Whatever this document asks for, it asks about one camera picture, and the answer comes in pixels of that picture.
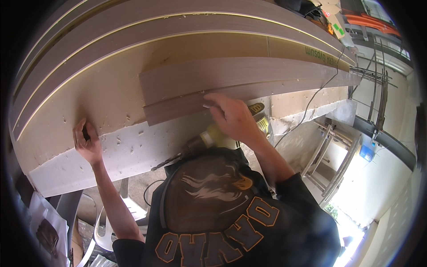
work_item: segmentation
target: man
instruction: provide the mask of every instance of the man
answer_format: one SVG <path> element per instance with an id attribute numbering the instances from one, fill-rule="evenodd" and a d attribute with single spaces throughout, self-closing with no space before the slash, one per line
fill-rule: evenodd
<path id="1" fill-rule="evenodd" d="M 338 229 L 299 173 L 258 129 L 245 103 L 207 94 L 213 119 L 226 135 L 251 148 L 267 182 L 241 149 L 212 148 L 165 168 L 154 191 L 147 240 L 111 182 L 99 138 L 83 119 L 73 130 L 76 150 L 92 165 L 125 266 L 332 266 L 340 252 Z"/>

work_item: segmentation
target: eagle graphic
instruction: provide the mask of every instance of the eagle graphic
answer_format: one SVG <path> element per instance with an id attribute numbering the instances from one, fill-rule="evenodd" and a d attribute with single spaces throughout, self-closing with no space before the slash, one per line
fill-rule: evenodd
<path id="1" fill-rule="evenodd" d="M 236 167 L 233 165 L 226 165 L 233 170 L 233 175 L 225 173 L 223 175 L 216 175 L 214 173 L 208 174 L 203 180 L 194 179 L 191 176 L 184 175 L 181 181 L 189 184 L 191 187 L 197 189 L 196 192 L 186 192 L 195 198 L 215 198 L 223 201 L 233 201 L 242 195 L 242 191 L 251 188 L 252 180 L 236 174 Z"/>
<path id="2" fill-rule="evenodd" d="M 175 232 L 221 231 L 245 211 L 254 195 L 252 186 L 237 163 L 224 157 L 186 162 L 167 189 L 166 223 Z"/>

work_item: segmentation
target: yellow power drill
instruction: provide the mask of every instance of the yellow power drill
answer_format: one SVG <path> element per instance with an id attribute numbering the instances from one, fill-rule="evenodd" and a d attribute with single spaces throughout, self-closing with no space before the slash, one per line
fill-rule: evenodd
<path id="1" fill-rule="evenodd" d="M 264 132 L 266 138 L 270 141 L 270 143 L 272 143 L 273 132 L 268 117 L 263 113 L 264 108 L 265 105 L 263 103 L 256 103 L 248 106 L 248 109 L 250 110 L 255 121 L 257 122 L 258 128 L 262 132 Z M 168 158 L 164 162 L 153 167 L 151 171 L 155 171 L 158 168 L 163 167 L 164 165 L 172 162 L 177 158 L 181 159 L 186 158 L 188 156 L 199 155 L 206 149 L 213 146 L 226 147 L 234 150 L 240 147 L 240 142 L 233 140 L 232 138 L 223 134 L 223 132 L 219 129 L 218 125 L 214 123 L 209 125 L 206 131 L 188 140 L 185 145 L 182 146 L 180 153 L 174 155 L 171 158 Z"/>

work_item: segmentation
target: hand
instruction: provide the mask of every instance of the hand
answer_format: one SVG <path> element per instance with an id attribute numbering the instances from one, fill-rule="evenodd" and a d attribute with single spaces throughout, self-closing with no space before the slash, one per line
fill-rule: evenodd
<path id="1" fill-rule="evenodd" d="M 86 130 L 90 137 L 89 140 L 83 136 L 83 126 L 86 124 Z M 86 118 L 83 118 L 79 124 L 73 129 L 74 146 L 92 166 L 102 162 L 102 146 L 101 141 L 95 132 L 94 127 L 89 122 L 86 123 Z"/>
<path id="2" fill-rule="evenodd" d="M 249 147 L 266 139 L 243 101 L 218 93 L 207 94 L 204 98 L 215 103 L 210 108 L 212 118 L 229 137 Z"/>

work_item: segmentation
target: power cord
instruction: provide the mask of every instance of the power cord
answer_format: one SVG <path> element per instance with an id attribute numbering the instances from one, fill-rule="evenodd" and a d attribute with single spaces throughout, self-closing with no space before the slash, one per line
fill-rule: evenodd
<path id="1" fill-rule="evenodd" d="M 322 86 L 319 90 L 317 90 L 317 91 L 316 91 L 316 93 L 314 93 L 314 95 L 311 97 L 310 101 L 308 101 L 307 107 L 305 108 L 304 116 L 302 117 L 301 121 L 297 124 L 297 126 L 295 126 L 295 128 L 293 128 L 292 130 L 290 130 L 290 131 L 286 132 L 285 134 L 283 134 L 283 136 L 279 139 L 279 141 L 278 141 L 278 142 L 277 142 L 277 144 L 274 146 L 274 148 L 276 148 L 276 147 L 277 147 L 277 145 L 280 143 L 280 141 L 282 141 L 282 139 L 283 139 L 285 136 L 287 136 L 287 135 L 288 135 L 288 133 L 292 132 L 293 130 L 295 130 L 296 128 L 298 128 L 298 126 L 300 126 L 300 125 L 301 125 L 301 123 L 302 123 L 302 122 L 304 121 L 304 119 L 305 119 L 305 115 L 307 114 L 308 106 L 310 105 L 310 103 L 311 103 L 311 101 L 313 100 L 313 98 L 317 95 L 317 93 L 318 93 L 318 92 L 320 92 L 323 88 L 325 88 L 325 86 L 326 86 L 326 85 L 328 85 L 328 83 L 329 83 L 333 78 L 335 78 L 335 76 L 337 76 L 337 75 L 338 75 L 338 63 L 339 63 L 339 60 L 341 59 L 341 56 L 344 54 L 344 50 L 345 50 L 345 47 L 343 48 L 343 50 L 342 50 L 342 52 L 341 52 L 341 55 L 339 56 L 339 58 L 338 58 L 338 60 L 337 60 L 337 62 L 336 62 L 336 74 L 335 74 L 334 76 L 332 76 L 332 78 L 330 78 L 330 79 L 329 79 L 329 81 L 327 81 L 327 82 L 325 83 L 325 85 L 324 85 L 324 86 Z"/>
<path id="2" fill-rule="evenodd" d="M 156 180 L 156 181 L 152 182 L 149 186 L 147 186 L 147 188 L 144 190 L 144 195 L 143 195 L 143 197 L 144 197 L 144 201 L 145 201 L 145 203 L 147 203 L 147 205 L 148 205 L 148 206 L 150 206 L 150 207 L 151 207 L 151 205 L 150 205 L 150 204 L 148 204 L 147 199 L 145 198 L 145 193 L 147 192 L 148 188 L 150 188 L 150 186 L 152 186 L 154 183 L 157 183 L 157 182 L 160 182 L 160 181 L 164 181 L 164 180 L 163 180 L 163 179 Z"/>

